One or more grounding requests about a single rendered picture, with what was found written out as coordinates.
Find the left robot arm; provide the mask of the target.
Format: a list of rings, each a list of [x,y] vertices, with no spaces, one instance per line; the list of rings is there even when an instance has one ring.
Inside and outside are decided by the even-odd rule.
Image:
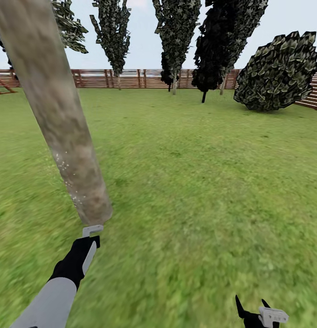
[[[103,229],[103,225],[83,228],[82,237],[76,239],[49,281],[9,328],[65,328],[80,281],[100,247],[99,236],[89,234]]]

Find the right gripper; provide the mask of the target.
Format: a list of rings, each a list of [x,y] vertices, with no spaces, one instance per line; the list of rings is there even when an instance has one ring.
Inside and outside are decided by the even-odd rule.
[[[259,319],[259,315],[261,314],[256,314],[256,313],[250,313],[249,311],[245,311],[243,309],[243,306],[241,305],[240,300],[238,299],[237,295],[235,296],[235,301],[237,305],[237,310],[239,314],[239,318],[244,319],[244,325],[245,328],[267,328],[264,327],[262,322]],[[264,307],[269,307],[271,308],[264,299],[262,299],[262,302],[264,304]],[[279,328],[280,322],[273,322],[273,328]]]

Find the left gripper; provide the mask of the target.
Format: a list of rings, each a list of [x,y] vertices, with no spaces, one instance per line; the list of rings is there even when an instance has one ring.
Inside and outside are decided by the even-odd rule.
[[[99,238],[99,236],[93,236],[93,237],[90,237],[90,239],[96,241],[97,248],[100,247],[100,238]]]

